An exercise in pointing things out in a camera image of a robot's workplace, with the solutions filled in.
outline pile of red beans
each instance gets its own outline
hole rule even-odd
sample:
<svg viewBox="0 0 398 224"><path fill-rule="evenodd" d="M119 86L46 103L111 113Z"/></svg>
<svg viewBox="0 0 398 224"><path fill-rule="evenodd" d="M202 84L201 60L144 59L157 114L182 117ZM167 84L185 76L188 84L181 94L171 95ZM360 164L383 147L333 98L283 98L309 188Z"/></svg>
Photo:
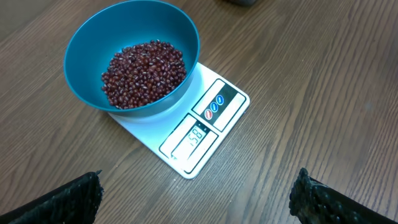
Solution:
<svg viewBox="0 0 398 224"><path fill-rule="evenodd" d="M130 109L153 103L181 84L187 75L181 51L160 40L116 53L102 74L109 104Z"/></svg>

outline teal plastic bowl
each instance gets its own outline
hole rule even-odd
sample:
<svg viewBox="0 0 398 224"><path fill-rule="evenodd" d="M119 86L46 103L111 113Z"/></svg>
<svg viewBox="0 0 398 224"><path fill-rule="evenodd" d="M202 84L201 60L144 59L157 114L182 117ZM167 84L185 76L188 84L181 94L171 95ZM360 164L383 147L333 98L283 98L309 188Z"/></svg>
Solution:
<svg viewBox="0 0 398 224"><path fill-rule="evenodd" d="M159 39L183 53L187 75L165 97L145 106L120 110L101 90L101 74L123 47ZM149 116L175 104L192 81L200 40L193 21L179 8L161 1L137 0L112 5L89 18L73 35L65 52L65 79L87 105L121 116Z"/></svg>

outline kitchen scale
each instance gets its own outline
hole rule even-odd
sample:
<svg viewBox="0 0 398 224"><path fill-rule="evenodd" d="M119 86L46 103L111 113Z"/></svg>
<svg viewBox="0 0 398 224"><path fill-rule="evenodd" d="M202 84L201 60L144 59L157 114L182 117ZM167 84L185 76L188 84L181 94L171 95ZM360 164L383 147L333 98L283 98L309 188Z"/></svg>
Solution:
<svg viewBox="0 0 398 224"><path fill-rule="evenodd" d="M147 117L110 114L186 179L193 179L250 104L247 94L197 63L176 104Z"/></svg>

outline scale display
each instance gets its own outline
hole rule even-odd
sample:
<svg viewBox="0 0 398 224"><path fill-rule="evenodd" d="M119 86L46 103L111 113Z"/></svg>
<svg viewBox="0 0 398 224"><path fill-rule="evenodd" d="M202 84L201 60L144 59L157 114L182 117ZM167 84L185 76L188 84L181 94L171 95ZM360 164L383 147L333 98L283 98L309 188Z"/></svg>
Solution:
<svg viewBox="0 0 398 224"><path fill-rule="evenodd" d="M192 76L181 99L159 114L143 118L111 114L186 179L198 175L250 103L247 94L200 63Z"/></svg>

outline wooden table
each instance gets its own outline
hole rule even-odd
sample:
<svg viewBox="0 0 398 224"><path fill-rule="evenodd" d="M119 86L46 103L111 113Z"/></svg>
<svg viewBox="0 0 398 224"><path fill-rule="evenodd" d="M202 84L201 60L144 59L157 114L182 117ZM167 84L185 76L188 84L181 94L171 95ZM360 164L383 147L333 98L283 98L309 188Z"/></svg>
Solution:
<svg viewBox="0 0 398 224"><path fill-rule="evenodd" d="M73 33L117 1L0 2L0 213L102 169L97 223L298 223L301 167L398 221L398 2L174 0L200 62L251 97L195 180L80 102L63 76Z"/></svg>

